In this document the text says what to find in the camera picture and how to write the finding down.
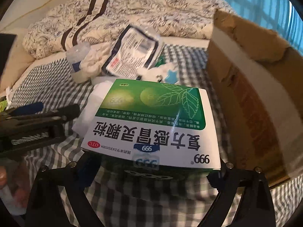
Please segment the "person's left hand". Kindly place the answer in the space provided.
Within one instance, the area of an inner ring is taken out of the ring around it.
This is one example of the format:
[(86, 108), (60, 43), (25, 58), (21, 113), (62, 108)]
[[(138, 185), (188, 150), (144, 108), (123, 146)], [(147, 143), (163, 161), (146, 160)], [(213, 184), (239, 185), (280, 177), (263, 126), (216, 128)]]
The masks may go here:
[(9, 176), (7, 168), (1, 166), (1, 190), (8, 186), (16, 207), (26, 208), (30, 195), (30, 181), (27, 166), (20, 163)]

